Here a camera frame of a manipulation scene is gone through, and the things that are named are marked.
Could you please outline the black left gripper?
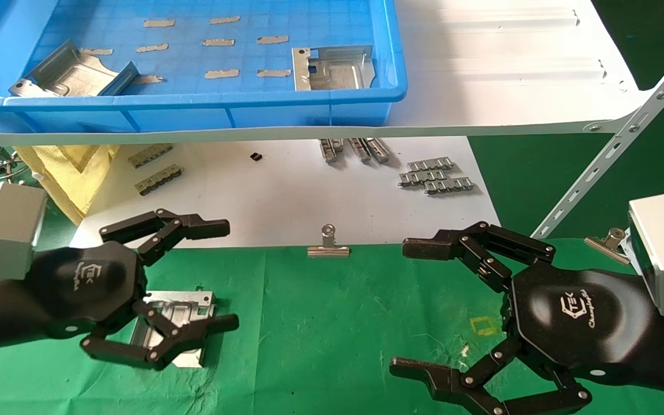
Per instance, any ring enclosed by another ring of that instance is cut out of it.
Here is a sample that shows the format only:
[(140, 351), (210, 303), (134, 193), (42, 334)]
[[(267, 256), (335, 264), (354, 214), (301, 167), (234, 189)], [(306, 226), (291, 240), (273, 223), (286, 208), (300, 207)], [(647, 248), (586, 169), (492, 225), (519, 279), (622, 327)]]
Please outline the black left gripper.
[[(230, 232), (228, 220), (158, 209), (101, 228), (101, 240), (107, 243), (100, 246), (35, 255), (24, 286), (44, 313), (39, 328), (50, 339), (92, 333), (81, 341), (92, 359), (164, 370), (182, 352), (203, 349), (211, 335), (238, 329), (239, 318), (229, 314), (177, 326), (142, 300), (147, 284), (144, 266), (154, 265), (184, 239), (223, 238)], [(138, 254), (122, 245), (142, 238), (148, 239), (137, 248)], [(106, 339), (137, 316), (163, 337), (157, 346)]]

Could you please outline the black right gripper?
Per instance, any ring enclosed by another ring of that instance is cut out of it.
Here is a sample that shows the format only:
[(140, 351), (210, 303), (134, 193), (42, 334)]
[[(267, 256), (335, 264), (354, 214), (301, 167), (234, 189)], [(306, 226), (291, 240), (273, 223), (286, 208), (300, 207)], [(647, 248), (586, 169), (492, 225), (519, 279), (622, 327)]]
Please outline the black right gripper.
[(390, 373), (425, 384), (438, 402), (471, 414), (573, 414), (592, 402), (574, 376), (601, 384), (637, 380), (637, 350), (655, 307), (637, 276), (602, 270), (512, 271), (501, 255), (524, 265), (552, 263), (555, 247), (480, 221), (466, 229), (440, 229), (431, 239), (407, 238), (406, 258), (461, 261), (496, 293), (510, 291), (517, 333), (549, 367), (555, 391), (500, 401), (486, 384), (523, 354), (523, 342), (507, 337), (468, 371), (395, 357)]

